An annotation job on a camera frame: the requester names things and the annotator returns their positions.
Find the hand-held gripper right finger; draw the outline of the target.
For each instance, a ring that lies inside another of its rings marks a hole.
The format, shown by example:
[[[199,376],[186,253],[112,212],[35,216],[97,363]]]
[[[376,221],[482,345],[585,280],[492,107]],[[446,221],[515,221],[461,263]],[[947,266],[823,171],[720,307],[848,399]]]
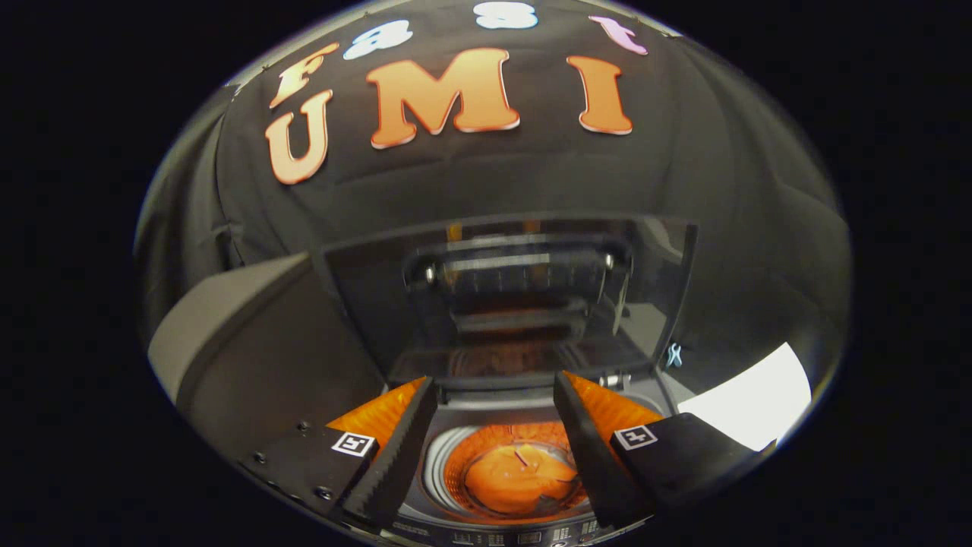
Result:
[[[566,371],[554,377],[553,400],[603,527],[621,529],[696,505],[738,482],[774,450],[774,444],[750,449],[694,413],[664,418]]]

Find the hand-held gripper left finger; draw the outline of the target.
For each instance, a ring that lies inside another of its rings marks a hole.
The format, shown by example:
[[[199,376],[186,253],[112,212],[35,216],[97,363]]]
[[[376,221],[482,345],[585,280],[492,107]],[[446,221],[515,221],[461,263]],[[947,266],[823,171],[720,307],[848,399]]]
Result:
[[[389,529],[418,468],[438,387],[406,382],[329,425],[272,440],[239,458],[244,473],[334,526]]]

